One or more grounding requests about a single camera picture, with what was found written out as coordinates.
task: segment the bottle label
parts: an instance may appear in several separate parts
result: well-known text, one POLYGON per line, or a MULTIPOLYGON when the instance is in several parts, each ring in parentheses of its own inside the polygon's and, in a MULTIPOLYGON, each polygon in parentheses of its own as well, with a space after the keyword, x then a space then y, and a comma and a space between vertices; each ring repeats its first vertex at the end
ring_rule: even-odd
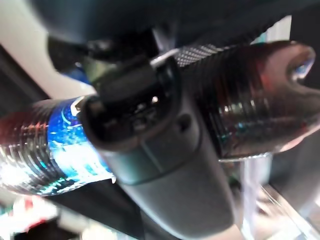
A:
POLYGON ((77 114, 84 97, 62 101, 48 122, 48 146, 68 180, 86 184, 113 178, 114 175, 88 141, 77 114))

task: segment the black plastic mount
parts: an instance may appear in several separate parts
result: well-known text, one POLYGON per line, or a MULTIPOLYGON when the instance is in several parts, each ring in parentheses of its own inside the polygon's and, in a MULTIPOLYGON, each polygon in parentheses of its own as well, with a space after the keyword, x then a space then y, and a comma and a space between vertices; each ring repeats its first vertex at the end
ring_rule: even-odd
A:
MULTIPOLYGON (((183 240, 206 238, 234 224, 232 193, 174 59, 156 78, 171 87, 152 106, 159 116, 153 124, 112 139, 113 128, 93 110, 94 99, 83 106, 81 122, 118 184, 156 223, 183 240)), ((132 118, 118 120, 126 128, 124 119, 132 118)))

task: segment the clear plastic bottle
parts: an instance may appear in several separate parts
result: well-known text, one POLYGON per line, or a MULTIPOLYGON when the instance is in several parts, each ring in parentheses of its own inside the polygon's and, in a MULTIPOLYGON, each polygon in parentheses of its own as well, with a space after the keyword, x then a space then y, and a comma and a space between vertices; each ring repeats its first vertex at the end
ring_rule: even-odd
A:
POLYGON ((294 41, 235 47, 183 72, 221 158, 288 150, 320 128, 316 54, 294 41))
POLYGON ((84 134, 83 97, 44 100, 0 119, 0 185, 50 196, 113 178, 84 134))

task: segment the metal mesh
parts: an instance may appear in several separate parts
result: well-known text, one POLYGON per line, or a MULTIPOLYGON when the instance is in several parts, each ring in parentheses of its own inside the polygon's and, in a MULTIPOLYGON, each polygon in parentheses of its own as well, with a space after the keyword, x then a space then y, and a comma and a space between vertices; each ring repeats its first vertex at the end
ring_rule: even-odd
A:
POLYGON ((202 46, 185 46, 175 55, 175 59, 180 67, 185 67, 189 64, 195 63, 201 59, 204 59, 212 54, 223 52, 230 49, 230 46, 216 47, 212 44, 206 44, 202 46))

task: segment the white surface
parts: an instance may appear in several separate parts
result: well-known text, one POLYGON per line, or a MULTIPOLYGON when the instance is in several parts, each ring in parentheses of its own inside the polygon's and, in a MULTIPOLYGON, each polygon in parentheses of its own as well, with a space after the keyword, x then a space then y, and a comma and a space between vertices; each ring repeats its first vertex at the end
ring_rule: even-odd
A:
POLYGON ((266 32, 266 41, 273 42, 279 40, 288 40, 291 31, 291 16, 286 16, 278 21, 273 27, 270 27, 266 32))
POLYGON ((90 221, 87 217, 83 215, 76 214, 72 211, 68 211, 62 208, 57 223, 58 226, 64 230, 80 234, 86 228, 88 228, 90 221))
POLYGON ((57 216, 58 209, 55 205, 40 197, 24 196, 15 201, 9 212, 0 216, 0 233, 24 233, 30 227, 57 216))
POLYGON ((47 54, 47 32, 23 0, 0 0, 0 43, 52 98, 68 99, 94 89, 58 74, 47 54))

